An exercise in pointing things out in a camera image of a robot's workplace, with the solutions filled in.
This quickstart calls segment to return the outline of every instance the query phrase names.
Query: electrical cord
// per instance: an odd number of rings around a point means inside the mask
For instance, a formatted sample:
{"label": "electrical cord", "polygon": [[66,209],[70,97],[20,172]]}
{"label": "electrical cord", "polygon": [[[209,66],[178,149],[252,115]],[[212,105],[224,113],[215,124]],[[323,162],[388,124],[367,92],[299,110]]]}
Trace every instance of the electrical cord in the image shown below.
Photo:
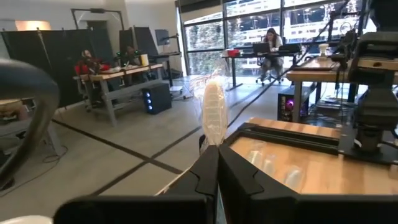
{"label": "electrical cord", "polygon": [[[27,181],[25,181],[25,182],[19,184],[19,185],[16,186],[16,187],[13,187],[10,191],[7,191],[6,193],[1,194],[1,195],[0,195],[0,198],[3,198],[3,197],[5,197],[5,196],[7,196],[8,194],[10,194],[10,193],[16,191],[17,189],[19,189],[19,188],[25,186],[26,184],[28,184],[28,183],[30,183],[30,182],[32,182],[32,181],[34,181],[34,180],[39,179],[40,177],[44,176],[45,174],[49,173],[51,170],[53,170],[54,168],[56,168],[56,166],[57,166],[57,165],[59,164],[59,162],[61,161],[61,158],[69,151],[69,149],[68,149],[66,146],[63,146],[63,147],[66,149],[66,151],[65,151],[61,156],[58,156],[58,155],[47,156],[47,157],[45,157],[45,158],[42,160],[42,163],[44,163],[44,164],[48,164],[48,163],[55,162],[54,165],[52,165],[50,168],[48,168],[47,170],[43,171],[43,172],[40,173],[39,175],[37,175],[37,176],[35,176],[35,177],[33,177],[33,178],[31,178],[31,179],[29,179],[29,180],[27,180]],[[52,161],[46,161],[46,159],[51,158],[51,157],[55,157],[56,159],[54,159],[54,160],[52,160]]]}
{"label": "electrical cord", "polygon": [[[341,11],[347,4],[348,4],[349,0],[345,0],[345,2],[340,6],[340,8],[338,9],[338,11]],[[270,82],[270,84],[268,84],[268,86],[262,90],[252,101],[250,101],[247,105],[245,105],[241,111],[239,111],[239,113],[235,116],[235,118],[229,123],[228,127],[231,127],[231,125],[243,114],[243,112],[250,106],[252,105],[256,100],[258,100],[277,80],[279,80],[280,78],[282,78],[287,72],[293,70],[293,68],[295,68],[302,60],[303,58],[305,58],[305,56],[308,54],[308,52],[310,51],[310,49],[313,47],[313,45],[317,42],[317,40],[319,39],[319,37],[323,34],[324,31],[326,31],[326,29],[328,28],[328,26],[331,25],[332,20],[329,20],[329,22],[324,26],[324,28],[319,32],[319,34],[312,40],[312,43],[307,47],[306,51],[304,52],[304,54],[300,57],[300,59],[298,59],[296,61],[296,63],[294,65],[292,65],[290,68],[288,68],[286,71],[282,72],[280,75],[277,76],[277,78]]]}

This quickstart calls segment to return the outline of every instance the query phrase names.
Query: wooden tabletop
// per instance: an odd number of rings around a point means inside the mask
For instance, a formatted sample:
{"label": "wooden tabletop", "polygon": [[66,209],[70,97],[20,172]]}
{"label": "wooden tabletop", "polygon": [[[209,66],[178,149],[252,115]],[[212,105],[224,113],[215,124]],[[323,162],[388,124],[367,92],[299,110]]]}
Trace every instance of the wooden tabletop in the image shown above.
{"label": "wooden tabletop", "polygon": [[[250,123],[301,133],[338,138],[337,129],[253,118]],[[296,147],[239,138],[231,148],[260,170],[266,160],[274,164],[272,177],[287,185],[294,172],[295,184],[289,187],[301,194],[398,194],[398,172],[393,168],[344,160]]]}
{"label": "wooden tabletop", "polygon": [[[362,67],[374,67],[371,58],[359,61],[359,65]],[[388,68],[394,68],[398,66],[398,62],[386,63]],[[331,68],[338,66],[338,63],[332,62],[330,58],[321,59],[315,58],[309,62],[305,62],[302,67],[304,68]],[[336,71],[291,71],[286,74],[287,79],[292,82],[335,82]],[[348,71],[345,73],[340,72],[340,82],[348,82]],[[398,84],[398,74],[394,80],[395,84]]]}
{"label": "wooden tabletop", "polygon": [[[130,75],[133,73],[138,73],[138,72],[144,72],[148,71],[149,69],[155,69],[155,68],[160,68],[163,67],[162,64],[156,64],[156,65],[151,65],[150,68],[145,66],[145,67],[139,67],[139,66],[133,66],[132,68],[126,70],[126,73],[123,71],[121,72],[114,72],[114,73],[100,73],[98,75],[90,75],[90,79],[92,81],[101,81],[101,80],[107,80],[110,78],[116,78],[116,77],[121,77],[123,75]],[[84,81],[88,80],[88,75],[80,75],[80,78]]]}

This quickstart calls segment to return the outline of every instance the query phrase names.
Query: black cable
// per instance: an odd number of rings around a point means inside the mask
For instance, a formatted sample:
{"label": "black cable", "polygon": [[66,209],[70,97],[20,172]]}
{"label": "black cable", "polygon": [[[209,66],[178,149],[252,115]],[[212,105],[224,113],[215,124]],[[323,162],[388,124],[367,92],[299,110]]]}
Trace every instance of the black cable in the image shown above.
{"label": "black cable", "polygon": [[397,132],[395,131],[395,129],[394,129],[394,130],[391,130],[391,134],[393,135],[393,137],[394,137],[395,139],[398,139],[398,134],[397,134]]}
{"label": "black cable", "polygon": [[[341,11],[347,4],[348,4],[349,0],[345,0],[345,2],[341,5],[341,7],[337,10],[338,12]],[[228,127],[230,127],[244,112],[244,110],[246,110],[250,105],[252,105],[256,100],[258,100],[277,80],[279,80],[280,78],[282,78],[287,72],[293,70],[293,68],[295,68],[302,60],[303,58],[306,56],[306,54],[308,54],[308,52],[310,51],[310,49],[313,47],[313,45],[317,42],[317,40],[319,39],[319,37],[323,34],[323,32],[328,28],[328,26],[331,25],[332,20],[329,20],[329,22],[324,26],[324,28],[319,32],[319,34],[312,40],[312,43],[307,47],[306,51],[304,52],[304,54],[300,57],[300,59],[298,59],[296,61],[296,63],[294,65],[292,65],[290,68],[288,68],[286,71],[282,72],[282,74],[278,75],[277,78],[270,82],[270,84],[268,84],[268,86],[262,90],[260,92],[260,94],[258,94],[252,101],[250,101],[246,106],[244,106],[241,111],[235,116],[235,118],[229,123]]]}
{"label": "black cable", "polygon": [[381,144],[385,144],[386,146],[393,147],[394,149],[398,149],[398,146],[391,142],[382,141]]}
{"label": "black cable", "polygon": [[[58,155],[46,156],[46,157],[42,160],[42,163],[44,163],[44,164],[48,164],[48,163],[55,162],[54,165],[52,165],[52,166],[51,166],[50,168],[48,168],[47,170],[43,171],[41,174],[39,174],[39,175],[37,175],[37,176],[35,176],[35,177],[33,177],[33,178],[31,178],[31,179],[29,179],[29,180],[27,180],[27,181],[21,183],[20,185],[18,185],[18,186],[16,186],[16,187],[13,187],[10,191],[7,191],[6,193],[0,195],[0,198],[3,198],[3,197],[5,197],[6,195],[10,194],[11,192],[13,192],[13,191],[15,191],[15,190],[17,190],[17,189],[19,189],[19,188],[25,186],[26,184],[28,184],[28,183],[30,183],[30,182],[32,182],[32,181],[34,181],[34,180],[37,180],[38,178],[40,178],[40,177],[44,176],[45,174],[49,173],[52,169],[56,168],[56,166],[58,165],[58,163],[61,161],[61,158],[69,151],[69,149],[68,149],[66,146],[62,146],[62,147],[64,147],[66,150],[65,150],[65,152],[64,152],[61,156],[58,156]],[[51,161],[46,161],[46,159],[48,159],[48,158],[53,158],[53,157],[56,158],[56,159],[51,160]]]}

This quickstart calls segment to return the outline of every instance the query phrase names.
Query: wall light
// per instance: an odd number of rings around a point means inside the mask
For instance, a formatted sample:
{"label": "wall light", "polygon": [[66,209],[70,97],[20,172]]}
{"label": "wall light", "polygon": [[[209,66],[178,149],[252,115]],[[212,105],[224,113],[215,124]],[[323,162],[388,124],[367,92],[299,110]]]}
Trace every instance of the wall light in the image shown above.
{"label": "wall light", "polygon": [[15,25],[18,31],[27,30],[51,30],[50,23],[47,21],[15,21]]}

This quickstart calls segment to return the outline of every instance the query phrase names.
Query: woman with long hair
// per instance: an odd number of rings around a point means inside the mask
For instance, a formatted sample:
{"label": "woman with long hair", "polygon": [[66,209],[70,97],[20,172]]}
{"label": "woman with long hair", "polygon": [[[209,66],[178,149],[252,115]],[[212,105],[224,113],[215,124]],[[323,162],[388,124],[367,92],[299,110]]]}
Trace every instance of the woman with long hair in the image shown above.
{"label": "woman with long hair", "polygon": [[[278,51],[279,47],[283,45],[282,38],[279,34],[277,34],[274,28],[270,28],[267,30],[267,34],[262,41],[265,43],[269,43],[269,48],[271,52]],[[267,71],[272,68],[274,68],[277,74],[280,75],[283,71],[283,64],[284,60],[282,57],[265,58],[261,66],[261,81],[264,81]]]}

